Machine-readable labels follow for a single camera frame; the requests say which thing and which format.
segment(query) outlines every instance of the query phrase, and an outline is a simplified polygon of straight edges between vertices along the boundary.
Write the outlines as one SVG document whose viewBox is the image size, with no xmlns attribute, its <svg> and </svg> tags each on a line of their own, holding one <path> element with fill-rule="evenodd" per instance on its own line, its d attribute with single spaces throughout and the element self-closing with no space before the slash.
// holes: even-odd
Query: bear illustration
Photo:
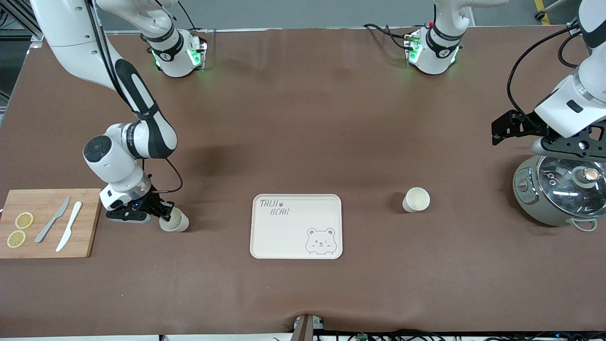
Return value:
<svg viewBox="0 0 606 341">
<path fill-rule="evenodd" d="M 328 228 L 325 231 L 317 231 L 315 228 L 310 228 L 307 230 L 305 249 L 310 255 L 333 255 L 337 251 L 335 230 Z"/>
</svg>

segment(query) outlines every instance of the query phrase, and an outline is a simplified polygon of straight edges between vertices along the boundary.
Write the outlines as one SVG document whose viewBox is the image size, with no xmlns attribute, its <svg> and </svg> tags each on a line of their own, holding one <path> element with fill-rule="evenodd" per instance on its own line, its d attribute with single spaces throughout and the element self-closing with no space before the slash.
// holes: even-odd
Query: table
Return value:
<svg viewBox="0 0 606 341">
<path fill-rule="evenodd" d="M 407 67 L 376 31 L 207 35 L 207 70 L 183 79 L 158 72 L 137 36 L 112 36 L 179 135 L 171 160 L 185 187 L 164 198 L 191 226 L 100 219 L 90 258 L 2 260 L 0 336 L 274 333 L 301 314 L 355 331 L 606 329 L 605 226 L 529 220 L 510 183 L 533 138 L 490 144 L 490 123 L 511 107 L 511 66 L 557 29 L 472 28 L 440 76 Z M 556 57 L 563 39 L 520 66 L 522 107 L 569 72 Z M 574 44 L 566 57 L 580 61 Z M 82 148 L 131 121 L 115 93 L 70 76 L 46 44 L 31 50 L 0 131 L 0 198 L 103 187 Z M 165 162 L 146 167 L 159 189 L 178 184 Z M 413 186 L 431 206 L 405 214 Z M 343 255 L 253 258 L 261 193 L 340 196 Z"/>
</svg>

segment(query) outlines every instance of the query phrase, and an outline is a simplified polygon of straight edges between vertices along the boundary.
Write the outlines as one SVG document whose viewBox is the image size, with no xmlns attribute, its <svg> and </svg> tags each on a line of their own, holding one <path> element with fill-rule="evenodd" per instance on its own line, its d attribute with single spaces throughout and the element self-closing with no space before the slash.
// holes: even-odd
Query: green led light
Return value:
<svg viewBox="0 0 606 341">
<path fill-rule="evenodd" d="M 417 62 L 419 60 L 419 55 L 421 54 L 421 50 L 422 50 L 422 46 L 420 44 L 418 44 L 416 46 L 416 48 L 414 48 L 410 52 L 410 57 L 408 58 L 408 60 L 413 63 Z"/>
<path fill-rule="evenodd" d="M 160 62 L 158 61 L 158 56 L 156 56 L 156 53 L 153 50 L 151 51 L 151 55 L 153 56 L 153 59 L 156 61 L 156 66 L 158 68 L 160 68 Z"/>
<path fill-rule="evenodd" d="M 458 51 L 459 51 L 459 47 L 457 46 L 457 47 L 456 47 L 456 49 L 455 49 L 455 50 L 454 50 L 454 52 L 453 52 L 453 57 L 452 57 L 452 59 L 450 60 L 450 64 L 452 64 L 452 63 L 454 63 L 454 62 L 455 62 L 455 59 L 456 59 L 456 53 L 457 53 Z"/>
<path fill-rule="evenodd" d="M 198 65 L 200 65 L 200 63 L 201 63 L 201 60 L 200 60 L 200 53 L 196 52 L 195 50 L 190 50 L 190 49 L 187 49 L 187 51 L 189 52 L 189 56 L 190 56 L 190 59 L 191 59 L 191 63 L 192 63 L 194 66 L 198 66 Z"/>
</svg>

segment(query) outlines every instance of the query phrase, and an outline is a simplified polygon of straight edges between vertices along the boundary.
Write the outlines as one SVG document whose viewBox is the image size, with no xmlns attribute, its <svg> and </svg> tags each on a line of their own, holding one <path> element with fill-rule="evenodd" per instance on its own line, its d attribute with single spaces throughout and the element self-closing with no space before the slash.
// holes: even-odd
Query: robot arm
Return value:
<svg viewBox="0 0 606 341">
<path fill-rule="evenodd" d="M 493 144 L 539 135 L 544 137 L 531 146 L 536 154 L 606 160 L 606 2 L 583 0 L 578 20 L 590 56 L 527 115 L 529 120 L 515 110 L 496 120 Z M 590 136 L 595 130 L 600 131 L 598 139 Z"/>
<path fill-rule="evenodd" d="M 138 158 L 168 158 L 177 146 L 175 131 L 135 67 L 108 41 L 93 4 L 87 0 L 32 0 L 32 8 L 61 65 L 80 79 L 118 92 L 138 119 L 110 126 L 83 150 L 90 169 L 108 183 L 100 193 L 107 216 L 145 223 L 154 215 L 161 218 L 161 225 L 182 227 L 187 217 L 160 198 L 136 163 Z M 172 212 L 176 218 L 171 219 Z"/>
<path fill-rule="evenodd" d="M 96 0 L 97 5 L 133 24 L 151 46 L 158 67 L 170 77 L 204 68 L 206 41 L 178 30 L 166 8 L 178 0 Z"/>
<path fill-rule="evenodd" d="M 438 75 L 455 61 L 459 43 L 469 27 L 464 7 L 497 7 L 509 0 L 433 0 L 434 23 L 405 37 L 408 63 L 421 72 Z"/>
</svg>

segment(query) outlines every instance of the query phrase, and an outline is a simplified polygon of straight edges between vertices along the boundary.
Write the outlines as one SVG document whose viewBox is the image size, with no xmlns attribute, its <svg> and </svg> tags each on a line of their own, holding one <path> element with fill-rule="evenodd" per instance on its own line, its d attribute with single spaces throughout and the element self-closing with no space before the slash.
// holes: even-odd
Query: black cable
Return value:
<svg viewBox="0 0 606 341">
<path fill-rule="evenodd" d="M 97 25 L 96 21 L 95 21 L 95 17 L 93 16 L 93 11 L 91 9 L 91 4 L 87 4 L 86 5 L 86 10 L 88 11 L 88 17 L 90 19 L 90 24 L 93 26 L 93 34 L 95 35 L 95 42 L 97 43 L 97 48 L 99 49 L 97 51 L 97 53 L 101 54 L 101 59 L 103 60 L 103 64 L 105 65 L 105 70 L 107 71 L 107 76 L 110 78 L 110 81 L 112 82 L 112 85 L 114 86 L 114 88 L 116 89 L 116 92 L 118 93 L 118 95 L 120 96 L 120 98 L 122 98 L 122 100 L 124 102 L 126 102 L 128 104 L 128 106 L 130 106 L 130 104 L 128 103 L 128 100 L 126 99 L 126 96 L 124 95 L 122 88 L 120 87 L 120 84 L 118 83 L 118 78 L 116 76 L 116 69 L 114 69 L 113 64 L 112 64 L 112 58 L 111 56 L 106 56 L 105 52 L 103 50 L 103 46 L 101 45 L 101 43 L 103 42 L 105 45 L 105 50 L 107 51 L 107 54 L 109 55 L 109 49 L 107 46 L 107 40 L 105 40 L 105 33 L 103 32 L 103 28 L 100 25 Z"/>
<path fill-rule="evenodd" d="M 363 27 L 366 27 L 366 28 L 372 27 L 372 28 L 376 29 L 377 31 L 383 33 L 384 35 L 388 35 L 388 36 L 391 35 L 391 36 L 394 36 L 395 38 L 404 39 L 403 35 L 390 34 L 390 32 L 384 30 L 382 27 L 379 27 L 379 26 L 377 26 L 375 24 L 366 24 Z"/>
<path fill-rule="evenodd" d="M 546 332 L 542 331 L 542 332 L 540 332 L 539 334 L 537 334 L 537 335 L 533 336 L 532 338 L 530 338 L 529 340 L 534 340 L 534 339 L 536 339 L 537 337 L 539 337 L 539 336 L 541 336 L 541 335 L 543 335 L 543 334 L 545 334 L 545 333 L 546 333 Z"/>
<path fill-rule="evenodd" d="M 2 27 L 6 23 L 6 20 L 8 20 L 8 13 L 5 12 L 4 10 L 0 11 L 0 19 L 2 18 L 3 15 L 5 15 L 5 16 L 4 16 L 4 19 L 2 20 L 2 22 L 0 23 L 0 27 Z"/>
<path fill-rule="evenodd" d="M 564 42 L 562 43 L 562 45 L 560 45 L 560 49 L 558 50 L 558 59 L 560 59 L 560 62 L 563 65 L 565 65 L 567 67 L 570 67 L 572 69 L 574 69 L 575 67 L 577 67 L 579 65 L 567 62 L 566 59 L 564 59 L 564 56 L 562 55 L 562 53 L 564 52 L 564 48 L 566 47 L 566 44 L 568 44 L 569 41 L 571 41 L 574 37 L 579 36 L 580 34 L 581 34 L 581 31 L 578 31 L 578 32 L 570 35 L 568 38 L 566 38 L 566 40 L 564 40 Z"/>
<path fill-rule="evenodd" d="M 596 337 L 596 336 L 600 336 L 600 335 L 602 335 L 602 334 L 604 334 L 604 333 L 606 333 L 606 331 L 599 331 L 599 332 L 597 332 L 597 333 L 595 333 L 595 334 L 591 335 L 590 337 L 587 337 L 587 338 L 586 338 L 586 340 L 587 340 L 587 341 L 589 341 L 589 340 L 593 339 L 594 337 Z"/>
<path fill-rule="evenodd" d="M 391 30 L 389 29 L 389 25 L 385 25 L 385 29 L 387 30 L 387 33 L 391 37 L 391 40 L 393 41 L 393 43 L 396 44 L 400 49 L 404 49 L 404 50 L 408 50 L 408 51 L 412 51 L 413 50 L 412 47 L 408 47 L 408 46 L 404 46 L 404 45 L 398 44 L 398 42 L 396 41 L 396 38 L 394 38 L 393 34 L 391 34 Z"/>
<path fill-rule="evenodd" d="M 179 174 L 179 171 L 177 170 L 177 168 L 175 168 L 173 163 L 170 162 L 170 160 L 168 158 L 166 158 L 165 160 L 173 168 L 173 170 L 177 174 L 177 177 L 179 177 L 179 182 L 180 182 L 179 187 L 177 187 L 176 189 L 171 189 L 170 191 L 153 191 L 153 193 L 157 193 L 157 194 L 174 193 L 174 192 L 180 190 L 181 188 L 183 188 L 183 178 L 181 177 L 181 174 Z"/>
<path fill-rule="evenodd" d="M 423 330 L 418 330 L 418 329 L 407 329 L 406 332 L 415 332 L 420 335 L 426 335 L 426 336 L 429 336 L 432 340 L 433 340 L 433 336 L 435 336 L 440 341 L 446 341 L 443 337 L 441 337 L 440 335 L 433 333 L 431 331 L 423 331 Z"/>
<path fill-rule="evenodd" d="M 187 16 L 187 20 L 190 21 L 191 24 L 191 29 L 195 30 L 196 26 L 193 24 L 193 21 L 191 21 L 191 18 L 189 17 L 189 13 L 187 13 L 187 10 L 185 9 L 185 7 L 183 7 L 183 4 L 181 4 L 181 1 L 178 1 L 179 6 L 181 6 L 181 9 L 183 10 L 183 12 L 185 12 L 185 15 Z"/>
<path fill-rule="evenodd" d="M 159 1 L 159 0 L 156 0 L 156 3 L 158 4 L 158 6 L 160 6 L 160 9 L 161 9 L 161 10 L 164 10 L 164 12 L 165 12 L 167 15 L 170 15 L 170 17 L 171 17 L 171 18 L 173 18 L 173 20 L 174 20 L 174 21 L 177 21 L 177 17 L 175 17 L 174 15 L 172 15 L 172 14 L 171 14 L 171 13 L 170 13 L 170 12 L 169 12 L 167 9 L 166 9 L 166 7 L 164 7 L 164 5 L 162 5 L 162 4 L 160 3 L 160 1 Z"/>
<path fill-rule="evenodd" d="M 409 331 L 407 331 L 407 330 L 402 331 L 402 333 L 403 333 L 403 334 L 408 334 L 408 335 L 412 335 L 412 336 L 413 336 L 412 338 L 410 338 L 410 339 L 408 339 L 408 340 L 406 340 L 406 341 L 411 341 L 411 340 L 414 340 L 414 339 L 421 339 L 421 340 L 423 340 L 423 341 L 428 341 L 428 340 L 427 340 L 427 339 L 426 339 L 426 338 L 425 338 L 423 335 L 418 335 L 418 334 L 417 334 L 417 335 L 415 335 L 415 334 L 410 333 L 410 332 L 409 332 Z"/>
<path fill-rule="evenodd" d="M 537 130 L 542 130 L 542 129 L 539 128 L 539 126 L 534 121 L 532 121 L 531 119 L 528 118 L 528 115 L 526 115 L 524 113 L 524 111 L 522 110 L 522 108 L 520 108 L 520 106 L 516 103 L 516 101 L 513 99 L 513 96 L 511 95 L 511 81 L 513 80 L 513 75 L 516 73 L 516 70 L 518 69 L 518 65 L 520 65 L 520 63 L 522 62 L 522 60 L 532 50 L 534 50 L 537 46 L 543 44 L 544 42 L 548 41 L 549 39 L 555 38 L 555 37 L 557 37 L 557 36 L 559 36 L 559 35 L 561 35 L 563 33 L 569 32 L 569 31 L 574 30 L 576 28 L 578 28 L 578 25 L 577 26 L 566 27 L 565 29 L 557 31 L 556 33 L 552 33 L 552 34 L 546 36 L 545 38 L 539 40 L 538 42 L 534 43 L 531 47 L 529 47 L 520 56 L 520 58 L 518 58 L 518 60 L 515 62 L 515 64 L 513 64 L 513 67 L 511 68 L 511 72 L 509 74 L 509 79 L 507 80 L 507 97 L 509 97 L 509 101 L 511 102 L 511 104 L 513 105 L 513 107 L 516 108 L 516 110 L 520 113 L 520 115 L 522 115 Z"/>
</svg>

